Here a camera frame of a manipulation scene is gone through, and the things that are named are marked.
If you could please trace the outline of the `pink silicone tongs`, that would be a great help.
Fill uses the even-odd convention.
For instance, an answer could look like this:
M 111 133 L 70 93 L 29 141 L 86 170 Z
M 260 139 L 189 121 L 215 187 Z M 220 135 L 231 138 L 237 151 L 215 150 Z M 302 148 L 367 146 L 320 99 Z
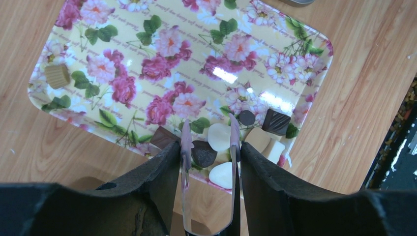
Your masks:
M 230 154 L 232 159 L 232 212 L 230 222 L 219 232 L 216 236 L 239 236 L 240 235 L 240 173 L 238 163 L 240 162 L 240 130 L 239 123 L 235 116 L 229 114 L 231 120 L 231 137 L 230 137 Z M 181 201 L 182 201 L 182 215 L 183 226 L 187 236 L 196 236 L 197 233 L 192 230 L 191 223 L 191 202 L 188 199 L 187 191 L 190 188 L 189 183 L 189 169 L 191 168 L 191 149 L 194 146 L 191 141 L 191 133 L 189 127 L 189 120 L 186 119 L 182 128 L 180 155 L 182 159 L 181 164 Z

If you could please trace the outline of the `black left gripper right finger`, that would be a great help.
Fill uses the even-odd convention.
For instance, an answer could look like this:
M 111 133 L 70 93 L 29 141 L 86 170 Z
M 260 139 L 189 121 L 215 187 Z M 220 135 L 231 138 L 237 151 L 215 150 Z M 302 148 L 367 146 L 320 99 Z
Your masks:
M 251 236 L 414 236 L 415 190 L 341 194 L 313 185 L 243 142 L 241 181 Z

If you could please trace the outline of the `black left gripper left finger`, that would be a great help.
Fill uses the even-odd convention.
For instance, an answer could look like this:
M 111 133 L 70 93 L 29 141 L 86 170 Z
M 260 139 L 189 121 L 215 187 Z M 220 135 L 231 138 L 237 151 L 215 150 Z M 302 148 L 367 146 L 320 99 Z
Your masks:
M 96 189 L 2 183 L 3 236 L 166 236 L 179 176 L 179 142 Z

